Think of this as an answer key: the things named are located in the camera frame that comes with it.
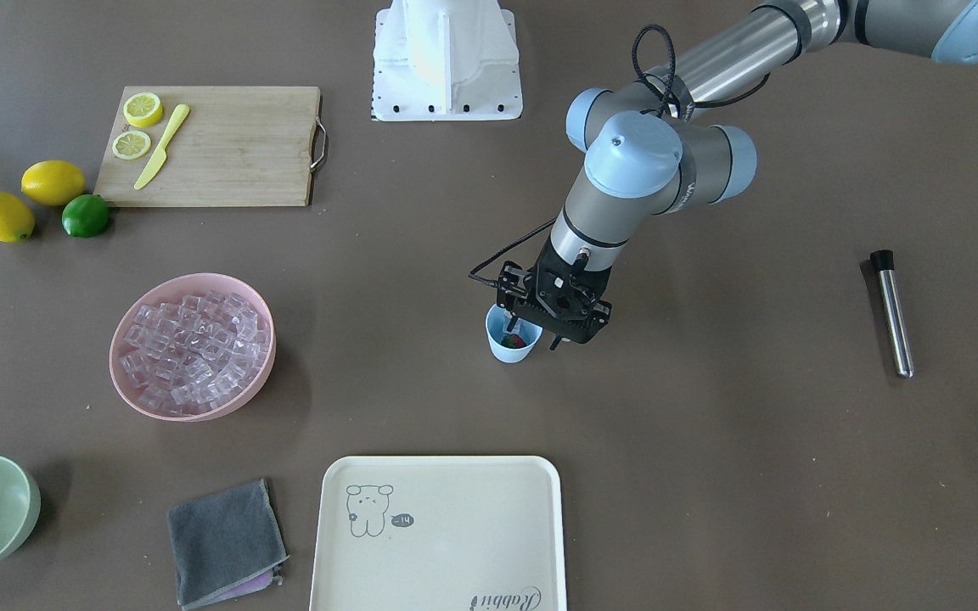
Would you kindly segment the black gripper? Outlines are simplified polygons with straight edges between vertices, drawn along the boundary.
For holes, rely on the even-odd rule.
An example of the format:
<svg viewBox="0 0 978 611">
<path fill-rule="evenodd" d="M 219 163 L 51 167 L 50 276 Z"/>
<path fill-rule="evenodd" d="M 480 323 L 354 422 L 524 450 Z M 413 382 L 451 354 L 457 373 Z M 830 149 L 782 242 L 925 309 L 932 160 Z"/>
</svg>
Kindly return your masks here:
<svg viewBox="0 0 978 611">
<path fill-rule="evenodd" d="M 506 261 L 496 281 L 497 304 L 509 311 L 504 335 L 520 335 L 525 320 L 554 333 L 548 351 L 568 341 L 586 344 L 612 316 L 612 305 L 602 299 L 610 274 L 609 268 L 594 271 L 590 256 L 562 258 L 550 241 L 531 268 Z"/>
</svg>

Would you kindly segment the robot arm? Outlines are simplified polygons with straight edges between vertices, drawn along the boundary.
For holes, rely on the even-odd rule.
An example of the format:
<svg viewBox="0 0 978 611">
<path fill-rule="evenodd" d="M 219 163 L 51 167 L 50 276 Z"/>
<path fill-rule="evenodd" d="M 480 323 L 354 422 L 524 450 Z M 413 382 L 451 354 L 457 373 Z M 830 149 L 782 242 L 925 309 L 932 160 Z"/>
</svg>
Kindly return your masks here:
<svg viewBox="0 0 978 611">
<path fill-rule="evenodd" d="M 642 221 L 691 204 L 738 196 L 756 176 L 752 139 L 731 126 L 699 126 L 703 109 L 757 92 L 773 70 L 839 40 L 978 64 L 978 1 L 763 1 L 740 23 L 678 55 L 667 31 L 664 65 L 641 70 L 613 90 L 575 97 L 566 134 L 583 167 L 538 260 L 506 262 L 492 287 L 508 313 L 505 347 L 536 328 L 585 344 L 609 323 L 603 294 L 612 266 Z"/>
</svg>

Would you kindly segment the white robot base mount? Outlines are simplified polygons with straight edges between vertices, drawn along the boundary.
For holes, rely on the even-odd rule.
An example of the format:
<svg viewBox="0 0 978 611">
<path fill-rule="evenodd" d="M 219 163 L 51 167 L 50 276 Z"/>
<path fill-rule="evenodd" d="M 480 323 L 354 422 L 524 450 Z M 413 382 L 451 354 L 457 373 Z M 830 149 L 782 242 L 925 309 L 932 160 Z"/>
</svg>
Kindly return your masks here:
<svg viewBox="0 0 978 611">
<path fill-rule="evenodd" d="M 515 16 L 497 1 L 392 1 L 375 16 L 376 121 L 519 119 Z"/>
</svg>

